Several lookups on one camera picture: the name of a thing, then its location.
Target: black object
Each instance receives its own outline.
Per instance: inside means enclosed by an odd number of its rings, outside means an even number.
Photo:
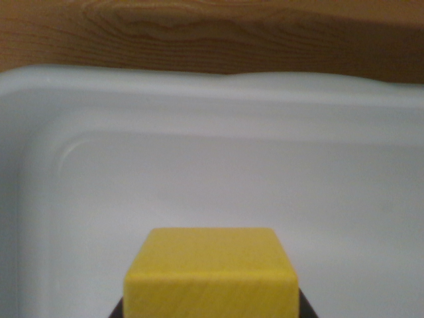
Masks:
[[[317,314],[313,310],[311,304],[306,299],[305,295],[299,290],[300,297],[300,310],[299,310],[299,318],[318,318]],[[118,302],[118,305],[112,311],[109,318],[123,318],[123,308],[122,308],[122,298]]]

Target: wooden table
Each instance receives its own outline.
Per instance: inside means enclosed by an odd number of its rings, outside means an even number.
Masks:
[[[0,71],[40,63],[424,83],[424,1],[0,0]]]

